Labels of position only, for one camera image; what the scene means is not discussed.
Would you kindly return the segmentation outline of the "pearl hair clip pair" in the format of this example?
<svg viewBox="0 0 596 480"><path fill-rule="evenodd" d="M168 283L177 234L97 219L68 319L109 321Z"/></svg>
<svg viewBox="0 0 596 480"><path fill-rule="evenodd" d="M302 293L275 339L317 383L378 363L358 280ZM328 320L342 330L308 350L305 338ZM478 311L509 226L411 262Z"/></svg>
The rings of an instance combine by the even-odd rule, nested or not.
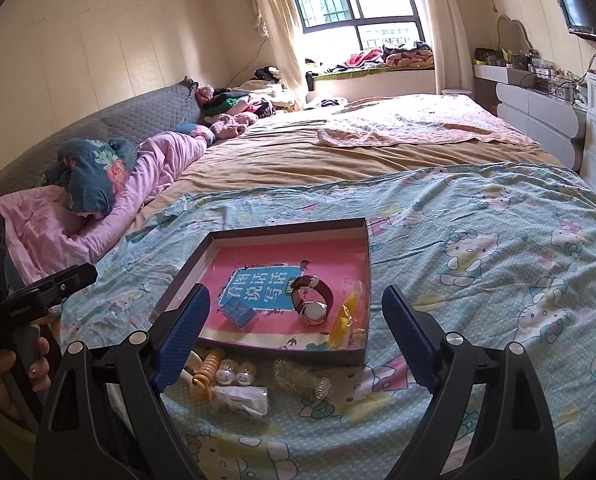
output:
<svg viewBox="0 0 596 480"><path fill-rule="evenodd" d="M237 363L231 359L221 361L214 380L220 386L252 386L256 380L257 367L254 363Z"/></svg>

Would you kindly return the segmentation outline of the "vanity mirror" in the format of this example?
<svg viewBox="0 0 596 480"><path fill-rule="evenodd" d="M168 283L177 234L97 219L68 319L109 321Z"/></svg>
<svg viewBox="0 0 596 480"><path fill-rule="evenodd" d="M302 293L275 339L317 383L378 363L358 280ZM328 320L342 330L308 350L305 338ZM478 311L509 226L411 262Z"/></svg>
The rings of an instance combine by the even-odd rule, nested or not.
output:
<svg viewBox="0 0 596 480"><path fill-rule="evenodd" d="M529 54L532 50L525 26L519 20L500 15L496 21L498 49L511 54Z"/></svg>

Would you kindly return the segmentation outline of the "clothes pile at bedhead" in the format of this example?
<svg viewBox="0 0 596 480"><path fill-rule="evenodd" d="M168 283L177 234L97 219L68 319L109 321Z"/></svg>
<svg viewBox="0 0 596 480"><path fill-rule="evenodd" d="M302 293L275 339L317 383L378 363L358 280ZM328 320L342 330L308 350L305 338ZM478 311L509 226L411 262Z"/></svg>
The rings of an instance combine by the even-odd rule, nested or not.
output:
<svg viewBox="0 0 596 480"><path fill-rule="evenodd" d="M258 68L237 87L199 87L195 99L200 121L216 140L236 138L259 119L301 110L295 93L281 82L281 72L274 66Z"/></svg>

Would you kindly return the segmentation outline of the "cream hair claw clip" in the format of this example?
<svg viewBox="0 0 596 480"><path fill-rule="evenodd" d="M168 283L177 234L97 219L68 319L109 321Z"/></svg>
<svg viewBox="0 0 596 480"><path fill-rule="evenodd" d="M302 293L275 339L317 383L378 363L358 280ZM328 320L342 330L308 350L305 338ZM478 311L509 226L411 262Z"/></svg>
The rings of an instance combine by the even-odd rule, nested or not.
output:
<svg viewBox="0 0 596 480"><path fill-rule="evenodd" d="M180 378L186 382L187 385L191 385L193 382L193 377L202 367L202 362L204 362L204 360L195 351L190 352L180 373Z"/></svg>

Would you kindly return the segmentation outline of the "dark jewelry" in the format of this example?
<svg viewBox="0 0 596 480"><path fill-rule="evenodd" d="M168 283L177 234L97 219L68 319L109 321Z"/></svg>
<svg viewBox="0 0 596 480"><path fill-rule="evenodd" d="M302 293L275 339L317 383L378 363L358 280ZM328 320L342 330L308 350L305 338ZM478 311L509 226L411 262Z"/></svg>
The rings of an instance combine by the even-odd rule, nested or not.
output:
<svg viewBox="0 0 596 480"><path fill-rule="evenodd" d="M210 404L255 419L269 415L269 389L256 386L213 386Z"/></svg>

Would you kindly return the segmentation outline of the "grey quilted headboard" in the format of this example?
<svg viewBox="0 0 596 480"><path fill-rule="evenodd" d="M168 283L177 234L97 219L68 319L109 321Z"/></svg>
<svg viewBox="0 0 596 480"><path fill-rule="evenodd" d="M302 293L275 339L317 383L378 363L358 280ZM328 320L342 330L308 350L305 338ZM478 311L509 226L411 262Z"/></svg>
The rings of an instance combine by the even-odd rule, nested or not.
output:
<svg viewBox="0 0 596 480"><path fill-rule="evenodd" d="M197 89L196 81L184 78L172 86L108 106L59 130L0 171L0 197L35 186L43 170L56 159L58 149L72 139L127 139L138 145L157 133L198 122Z"/></svg>

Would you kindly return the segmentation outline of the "grey white dresser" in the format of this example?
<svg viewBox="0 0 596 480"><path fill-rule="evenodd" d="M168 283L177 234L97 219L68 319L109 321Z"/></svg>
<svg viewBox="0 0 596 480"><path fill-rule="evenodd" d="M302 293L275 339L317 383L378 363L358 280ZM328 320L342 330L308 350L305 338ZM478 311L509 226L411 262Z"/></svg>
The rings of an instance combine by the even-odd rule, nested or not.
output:
<svg viewBox="0 0 596 480"><path fill-rule="evenodd" d="M474 65L476 101L539 143L569 169L579 171L586 112L533 89L534 75L501 66Z"/></svg>

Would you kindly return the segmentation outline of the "yellow item in plastic bag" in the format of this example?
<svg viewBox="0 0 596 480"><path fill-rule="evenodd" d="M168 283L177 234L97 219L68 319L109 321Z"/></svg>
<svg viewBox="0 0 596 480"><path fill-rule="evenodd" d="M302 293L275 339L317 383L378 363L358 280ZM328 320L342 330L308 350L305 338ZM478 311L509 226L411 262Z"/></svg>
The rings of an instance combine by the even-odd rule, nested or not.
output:
<svg viewBox="0 0 596 480"><path fill-rule="evenodd" d="M360 350L366 346L366 293L360 281L353 283L350 292L341 301L340 309L330 336L330 350Z"/></svg>

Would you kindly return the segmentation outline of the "hello kitty blue bedsheet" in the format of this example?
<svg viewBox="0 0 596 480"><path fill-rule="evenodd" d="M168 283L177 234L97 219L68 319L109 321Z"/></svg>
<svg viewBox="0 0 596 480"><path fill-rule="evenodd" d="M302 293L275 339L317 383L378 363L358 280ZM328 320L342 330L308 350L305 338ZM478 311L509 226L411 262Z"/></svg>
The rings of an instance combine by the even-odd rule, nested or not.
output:
<svg viewBox="0 0 596 480"><path fill-rule="evenodd" d="M272 389L263 420L170 388L164 405L206 476L386 476L430 399L384 320L380 296L390 285L473 344L525 347L552 415L560 471L570 474L596 440L596 191L566 169L507 162L186 194L100 260L96 283L65 304L63 342L105 347L145 330L211 232L351 218L368 224L366 359L321 367L333 385L321 402Z"/></svg>

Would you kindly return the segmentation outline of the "tan brown blanket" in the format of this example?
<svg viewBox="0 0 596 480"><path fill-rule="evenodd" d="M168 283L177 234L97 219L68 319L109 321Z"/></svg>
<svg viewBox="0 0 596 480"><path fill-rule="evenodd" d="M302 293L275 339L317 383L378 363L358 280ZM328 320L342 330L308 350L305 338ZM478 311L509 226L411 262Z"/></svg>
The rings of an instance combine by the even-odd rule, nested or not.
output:
<svg viewBox="0 0 596 480"><path fill-rule="evenodd" d="M236 139L208 148L170 188L143 207L129 230L139 229L183 195L363 180L406 170L494 162L557 166L537 143L401 144L388 148L330 148L318 143L327 112L300 112L259 120Z"/></svg>

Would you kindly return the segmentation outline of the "pink book blue label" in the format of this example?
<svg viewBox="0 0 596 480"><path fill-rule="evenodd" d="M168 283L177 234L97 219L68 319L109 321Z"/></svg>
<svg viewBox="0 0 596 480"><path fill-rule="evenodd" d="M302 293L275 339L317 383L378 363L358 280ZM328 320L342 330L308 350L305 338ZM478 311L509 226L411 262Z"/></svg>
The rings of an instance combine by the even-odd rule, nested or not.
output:
<svg viewBox="0 0 596 480"><path fill-rule="evenodd" d="M363 236L332 240L255 243L245 245L214 242L208 248L198 281L209 289L210 313L200 336L217 344L264 351L313 351L352 356L365 350L330 350L328 336L341 301L354 282L364 285L370 299L370 257ZM301 275L317 275L334 294L326 321L308 325L292 306L290 284ZM257 311L246 330L239 330L220 311L231 298L242 300ZM368 329L368 306L366 307Z"/></svg>

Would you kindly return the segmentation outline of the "dark cardboard box tray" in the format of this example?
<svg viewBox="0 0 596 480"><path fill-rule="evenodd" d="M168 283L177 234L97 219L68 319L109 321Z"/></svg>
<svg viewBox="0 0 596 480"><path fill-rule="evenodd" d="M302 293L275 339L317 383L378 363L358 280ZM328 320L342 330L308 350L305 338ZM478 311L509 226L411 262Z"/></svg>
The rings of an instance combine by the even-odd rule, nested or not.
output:
<svg viewBox="0 0 596 480"><path fill-rule="evenodd" d="M176 310L194 286L209 300L200 344L327 365L365 361L371 261L362 218L211 232L149 318Z"/></svg>

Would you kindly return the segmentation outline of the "small blue box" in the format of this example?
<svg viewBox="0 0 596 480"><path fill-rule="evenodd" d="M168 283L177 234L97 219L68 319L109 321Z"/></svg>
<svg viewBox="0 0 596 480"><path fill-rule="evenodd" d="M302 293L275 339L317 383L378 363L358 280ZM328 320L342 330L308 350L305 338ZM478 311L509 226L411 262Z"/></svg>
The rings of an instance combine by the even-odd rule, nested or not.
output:
<svg viewBox="0 0 596 480"><path fill-rule="evenodd" d="M228 322L236 326L239 330L246 330L257 317L257 311L254 308L249 307L237 298L228 300L220 307L220 311Z"/></svg>

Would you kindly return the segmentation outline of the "cream curtain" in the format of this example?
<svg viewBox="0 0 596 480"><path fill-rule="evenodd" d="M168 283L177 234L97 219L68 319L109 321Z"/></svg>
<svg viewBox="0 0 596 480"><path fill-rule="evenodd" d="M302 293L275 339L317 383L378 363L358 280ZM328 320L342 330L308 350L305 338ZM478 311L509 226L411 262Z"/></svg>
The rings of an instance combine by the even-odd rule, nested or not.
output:
<svg viewBox="0 0 596 480"><path fill-rule="evenodd" d="M294 0L251 0L260 30L266 32L283 84L296 96L307 94L302 25Z"/></svg>

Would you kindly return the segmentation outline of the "teal floral pillow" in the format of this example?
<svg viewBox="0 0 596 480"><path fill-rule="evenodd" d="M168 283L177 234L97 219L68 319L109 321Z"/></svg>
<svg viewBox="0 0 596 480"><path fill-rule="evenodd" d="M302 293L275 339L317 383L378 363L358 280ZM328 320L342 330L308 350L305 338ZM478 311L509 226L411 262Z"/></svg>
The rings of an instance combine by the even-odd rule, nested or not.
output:
<svg viewBox="0 0 596 480"><path fill-rule="evenodd" d="M59 148L38 186L63 188L71 212L101 219L112 211L137 160L136 145L126 139L72 139Z"/></svg>

